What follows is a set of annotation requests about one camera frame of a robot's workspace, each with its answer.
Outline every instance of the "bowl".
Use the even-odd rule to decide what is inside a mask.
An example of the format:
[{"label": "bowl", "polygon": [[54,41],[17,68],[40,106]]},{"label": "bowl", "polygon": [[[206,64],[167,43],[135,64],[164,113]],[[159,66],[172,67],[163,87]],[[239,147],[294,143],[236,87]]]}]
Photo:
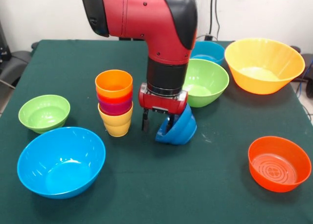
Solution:
[{"label": "bowl", "polygon": [[91,186],[105,157],[105,146],[95,133],[64,127],[31,141],[20,155],[17,172],[30,191],[51,199],[67,199]]},{"label": "bowl", "polygon": [[198,41],[195,43],[190,57],[192,59],[212,61],[221,65],[224,60],[224,52],[224,47],[215,42]]},{"label": "bowl", "polygon": [[172,128],[166,132],[169,118],[166,118],[156,134],[155,140],[161,143],[184,145],[188,143],[197,130],[197,124],[187,104],[180,116],[176,115]]},{"label": "bowl", "polygon": [[216,100],[229,84],[229,76],[220,65],[201,59],[190,59],[183,89],[188,103],[201,108]]},{"label": "bowl", "polygon": [[294,142],[276,136],[255,140],[248,151],[249,169],[254,180],[273,192],[288,192],[311,173],[311,161]]},{"label": "bowl", "polygon": [[132,76],[122,70],[101,72],[95,84],[97,93],[106,98],[120,98],[133,91]]},{"label": "bowl", "polygon": [[101,99],[98,99],[100,109],[104,114],[107,115],[122,115],[130,110],[132,107],[133,97],[130,97],[128,100],[126,100],[123,103],[115,103],[110,104],[107,102],[102,101]]},{"label": "bowl", "polygon": [[119,97],[119,98],[107,98],[107,97],[103,97],[103,96],[97,94],[97,98],[99,100],[106,102],[106,103],[110,103],[110,104],[123,103],[132,97],[133,97],[133,91],[131,91],[128,94],[126,94],[122,97]]},{"label": "bowl", "polygon": [[235,82],[255,94],[279,91],[299,76],[305,62],[289,45],[270,39],[243,39],[231,43],[225,59]]},{"label": "bowl", "polygon": [[104,127],[111,136],[122,137],[128,133],[132,121],[133,108],[134,103],[132,103],[131,109],[122,115],[107,115],[101,111],[100,104],[98,104],[98,111]]},{"label": "bowl", "polygon": [[41,95],[26,102],[19,111],[19,120],[38,134],[62,127],[69,115],[69,102],[58,95]]}]

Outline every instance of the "light green bowl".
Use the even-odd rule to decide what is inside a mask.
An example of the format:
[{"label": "light green bowl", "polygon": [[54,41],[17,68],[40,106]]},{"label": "light green bowl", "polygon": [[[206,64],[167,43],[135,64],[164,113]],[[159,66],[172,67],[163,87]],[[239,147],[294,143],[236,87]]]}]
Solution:
[{"label": "light green bowl", "polygon": [[228,73],[220,65],[203,59],[190,59],[182,88],[188,91],[189,105],[201,108],[216,100],[228,84]]},{"label": "light green bowl", "polygon": [[19,120],[38,134],[62,127],[70,111],[69,102],[58,95],[42,95],[26,102],[19,111]]}]

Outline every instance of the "large blue bowl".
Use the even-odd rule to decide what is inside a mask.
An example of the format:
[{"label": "large blue bowl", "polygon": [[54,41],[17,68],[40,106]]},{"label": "large blue bowl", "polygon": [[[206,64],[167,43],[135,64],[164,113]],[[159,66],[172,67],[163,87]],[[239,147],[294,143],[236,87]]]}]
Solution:
[{"label": "large blue bowl", "polygon": [[156,141],[173,145],[184,145],[197,130],[197,124],[189,104],[180,116],[176,116],[172,128],[166,132],[169,118],[166,118],[156,134]]},{"label": "large blue bowl", "polygon": [[58,128],[31,141],[18,161],[22,184],[38,195],[66,199],[84,192],[106,157],[102,140],[77,127]]},{"label": "large blue bowl", "polygon": [[204,59],[219,65],[224,60],[225,49],[215,42],[199,41],[191,52],[192,59]]}]

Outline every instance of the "cup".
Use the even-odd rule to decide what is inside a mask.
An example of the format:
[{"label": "cup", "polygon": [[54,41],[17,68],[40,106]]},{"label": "cup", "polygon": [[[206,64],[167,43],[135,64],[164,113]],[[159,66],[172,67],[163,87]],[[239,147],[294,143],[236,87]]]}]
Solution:
[{"label": "cup", "polygon": [[100,110],[106,115],[122,115],[132,107],[133,97],[122,103],[108,103],[98,98]]},{"label": "cup", "polygon": [[101,72],[95,84],[97,93],[104,98],[121,98],[133,91],[132,76],[122,70]]},{"label": "cup", "polygon": [[122,115],[107,115],[100,109],[98,104],[98,110],[103,120],[104,126],[108,133],[113,137],[122,137],[127,134],[131,125],[131,119],[133,114],[134,103],[132,102],[131,109]]},{"label": "cup", "polygon": [[106,102],[106,103],[110,103],[110,104],[116,104],[116,103],[123,103],[126,102],[127,100],[129,100],[130,98],[133,98],[133,91],[129,92],[128,94],[119,97],[119,98],[107,98],[107,97],[103,97],[101,95],[99,95],[97,93],[97,98],[100,101]]}]

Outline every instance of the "yellow bowl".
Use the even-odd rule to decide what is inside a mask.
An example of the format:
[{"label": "yellow bowl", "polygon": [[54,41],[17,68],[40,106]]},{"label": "yellow bowl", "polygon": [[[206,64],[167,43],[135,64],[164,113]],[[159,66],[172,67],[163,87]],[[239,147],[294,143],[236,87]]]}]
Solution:
[{"label": "yellow bowl", "polygon": [[132,102],[132,108],[122,115],[107,115],[104,114],[98,104],[98,111],[103,120],[104,126],[108,133],[113,137],[122,137],[127,134],[131,125],[131,119],[133,114],[134,103]]},{"label": "yellow bowl", "polygon": [[305,68],[302,56],[289,45],[262,38],[233,42],[225,59],[237,85],[256,94],[279,91]]}]

